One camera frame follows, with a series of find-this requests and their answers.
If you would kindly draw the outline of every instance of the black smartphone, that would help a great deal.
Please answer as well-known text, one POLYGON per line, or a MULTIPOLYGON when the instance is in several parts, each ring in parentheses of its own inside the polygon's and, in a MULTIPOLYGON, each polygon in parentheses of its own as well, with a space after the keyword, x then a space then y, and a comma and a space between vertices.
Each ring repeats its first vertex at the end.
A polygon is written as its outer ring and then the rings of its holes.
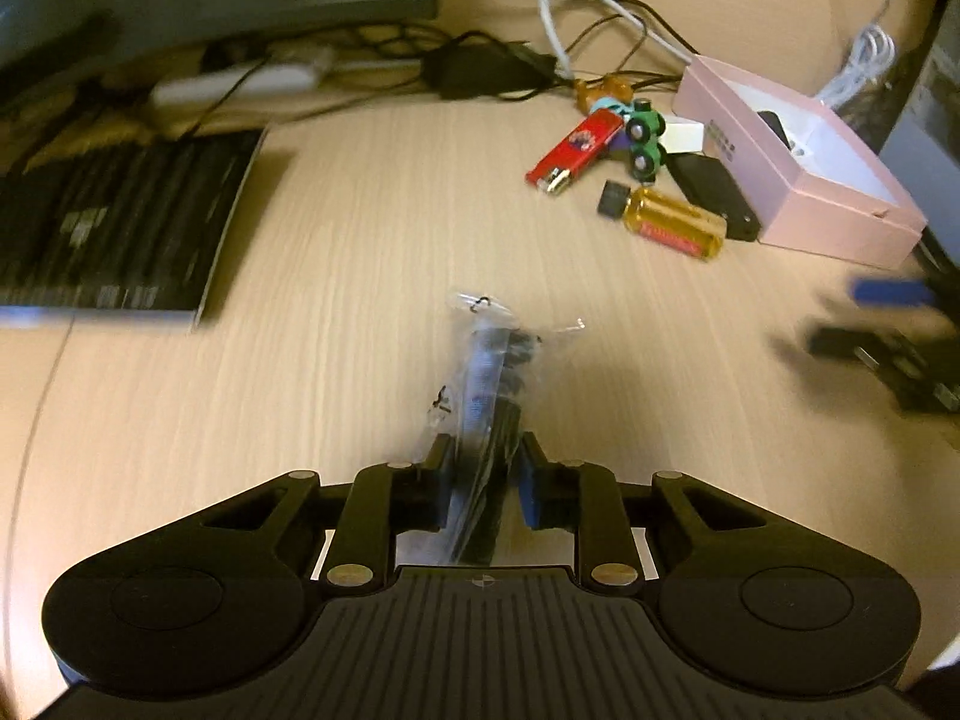
POLYGON ((720 160, 702 154, 669 154, 666 167, 686 199, 727 220, 727 238, 757 240, 760 220, 720 160))

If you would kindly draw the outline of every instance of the pink box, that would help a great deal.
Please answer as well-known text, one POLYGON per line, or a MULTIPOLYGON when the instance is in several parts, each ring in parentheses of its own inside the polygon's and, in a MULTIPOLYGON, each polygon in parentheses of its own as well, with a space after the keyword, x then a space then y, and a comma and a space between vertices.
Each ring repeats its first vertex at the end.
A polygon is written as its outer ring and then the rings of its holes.
POLYGON ((673 109, 704 123, 765 244, 896 268, 920 240, 926 219, 910 194, 818 100, 698 56, 673 109), (789 147, 757 111, 779 116, 789 147))

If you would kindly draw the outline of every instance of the small white eraser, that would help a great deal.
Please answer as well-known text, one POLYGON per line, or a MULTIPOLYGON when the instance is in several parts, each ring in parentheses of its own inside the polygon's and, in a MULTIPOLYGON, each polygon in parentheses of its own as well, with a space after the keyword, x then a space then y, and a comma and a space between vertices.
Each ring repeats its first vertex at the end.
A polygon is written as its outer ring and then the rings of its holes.
POLYGON ((704 150, 704 126, 702 122, 664 114, 666 132, 659 142, 668 154, 686 154, 704 150))

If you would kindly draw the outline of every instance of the white cord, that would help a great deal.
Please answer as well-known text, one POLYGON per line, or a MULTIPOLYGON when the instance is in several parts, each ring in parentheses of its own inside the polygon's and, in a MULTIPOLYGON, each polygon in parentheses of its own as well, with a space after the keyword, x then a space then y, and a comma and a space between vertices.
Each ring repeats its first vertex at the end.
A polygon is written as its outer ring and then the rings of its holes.
POLYGON ((890 9, 891 0, 883 0, 874 20, 853 38, 847 64, 817 95, 830 108, 839 108, 854 98, 869 81, 883 76, 894 64, 896 44, 880 27, 880 19, 890 9))
MULTIPOLYGON (((599 1, 603 2, 603 4, 613 10, 614 13, 618 13, 626 19, 641 35, 649 34, 651 38, 682 61, 683 64, 688 65, 693 61, 693 57, 683 49, 678 49, 678 47, 656 34, 653 30, 648 30, 647 25, 645 25, 642 20, 638 19, 619 2, 614 0, 599 1)), ((572 79, 573 65, 570 62, 570 57, 563 48, 563 43, 560 42, 560 36, 557 34, 557 28, 553 23, 553 13, 550 12, 550 0, 539 0, 539 12, 541 12, 541 21, 544 22, 544 31, 546 32, 547 40, 550 41, 550 47, 552 47, 553 52, 557 55, 557 62, 560 64, 560 69, 558 69, 557 74, 563 79, 572 79)))

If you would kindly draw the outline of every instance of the yellow bottle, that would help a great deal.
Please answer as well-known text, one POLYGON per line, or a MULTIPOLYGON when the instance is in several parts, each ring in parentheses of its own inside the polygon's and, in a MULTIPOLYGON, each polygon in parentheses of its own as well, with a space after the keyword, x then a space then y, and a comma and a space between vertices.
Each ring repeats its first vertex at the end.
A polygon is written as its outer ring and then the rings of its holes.
POLYGON ((702 260, 712 260, 719 254, 727 237, 727 220, 723 217, 649 187, 631 193, 630 187, 608 181, 597 213, 618 218, 632 233, 702 260))

